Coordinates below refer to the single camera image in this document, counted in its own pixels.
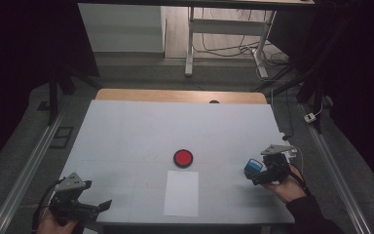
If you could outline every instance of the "red circular object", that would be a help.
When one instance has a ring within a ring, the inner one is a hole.
[[[180,149],[174,154],[174,163],[179,168],[188,168],[193,163],[193,154],[187,149]]]

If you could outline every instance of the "wall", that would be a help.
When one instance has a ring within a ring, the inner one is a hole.
[[[165,7],[79,4],[94,52],[164,51]]]

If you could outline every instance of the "wooden edge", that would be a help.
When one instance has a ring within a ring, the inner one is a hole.
[[[102,89],[95,99],[200,103],[217,100],[220,103],[267,104],[265,96],[260,93],[208,91]]]

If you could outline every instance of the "dark sleeve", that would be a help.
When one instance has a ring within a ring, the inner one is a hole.
[[[343,234],[338,225],[324,218],[315,196],[296,199],[286,207],[294,217],[293,233]]]

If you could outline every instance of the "hand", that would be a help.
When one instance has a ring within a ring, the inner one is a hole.
[[[299,170],[292,165],[290,165],[290,169],[302,179]],[[285,204],[295,199],[306,197],[306,193],[303,191],[302,186],[291,175],[288,175],[281,184],[268,183],[263,184],[263,187],[273,191]]]
[[[64,226],[59,225],[54,215],[46,210],[38,226],[38,234],[71,234],[78,221],[69,220]]]

